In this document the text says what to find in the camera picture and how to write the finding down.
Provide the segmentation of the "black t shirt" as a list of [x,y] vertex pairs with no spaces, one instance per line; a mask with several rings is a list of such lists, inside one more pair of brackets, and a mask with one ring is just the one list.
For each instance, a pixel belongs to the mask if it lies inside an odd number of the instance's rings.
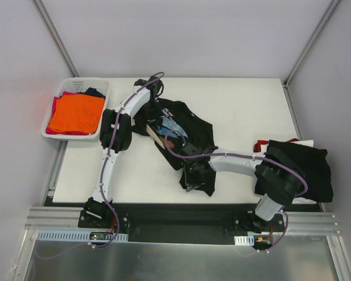
[[[154,144],[164,156],[170,166],[176,171],[182,171],[180,178],[181,187],[184,184],[184,163],[208,163],[208,157],[198,159],[181,159],[172,155],[194,156],[212,153],[217,149],[214,143],[213,125],[195,115],[182,101],[171,101],[163,98],[157,100],[160,107],[160,116],[156,120],[147,120],[145,109],[142,108],[135,115],[132,126],[133,132],[150,136]],[[208,196],[213,195],[214,187],[203,191]]]
[[331,168],[326,161],[328,151],[294,142],[270,140],[265,158],[296,172],[306,182],[305,189],[299,178],[272,163],[263,161],[256,166],[257,182],[254,192],[268,195],[270,199],[289,205],[295,197],[303,197],[317,203],[330,203],[333,200]]

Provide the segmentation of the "white plastic laundry basket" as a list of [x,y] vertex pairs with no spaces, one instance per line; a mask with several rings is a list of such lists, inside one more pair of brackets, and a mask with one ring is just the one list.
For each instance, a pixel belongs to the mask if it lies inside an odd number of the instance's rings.
[[65,141],[90,141],[99,135],[111,85],[103,78],[63,80],[46,111],[41,134]]

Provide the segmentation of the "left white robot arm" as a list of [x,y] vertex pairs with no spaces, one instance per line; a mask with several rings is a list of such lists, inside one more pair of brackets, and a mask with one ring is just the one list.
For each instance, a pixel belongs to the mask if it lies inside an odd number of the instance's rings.
[[99,140],[102,146],[102,164],[97,185],[86,201],[78,221],[80,228],[118,227],[119,218],[113,209],[113,182],[119,162],[132,141],[132,121],[140,109],[156,109],[157,98],[163,92],[163,72],[148,80],[134,83],[132,93],[114,109],[102,114]]

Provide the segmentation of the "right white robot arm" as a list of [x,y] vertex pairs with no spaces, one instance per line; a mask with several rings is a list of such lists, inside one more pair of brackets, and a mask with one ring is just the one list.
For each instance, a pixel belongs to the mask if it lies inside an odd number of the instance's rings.
[[187,142],[178,153],[183,160],[181,184],[187,191],[213,194],[217,172],[256,178],[264,195],[254,211],[240,220],[247,231],[265,231],[279,211],[308,190],[302,170],[278,148],[267,148],[264,154],[243,155],[216,146],[201,149]]

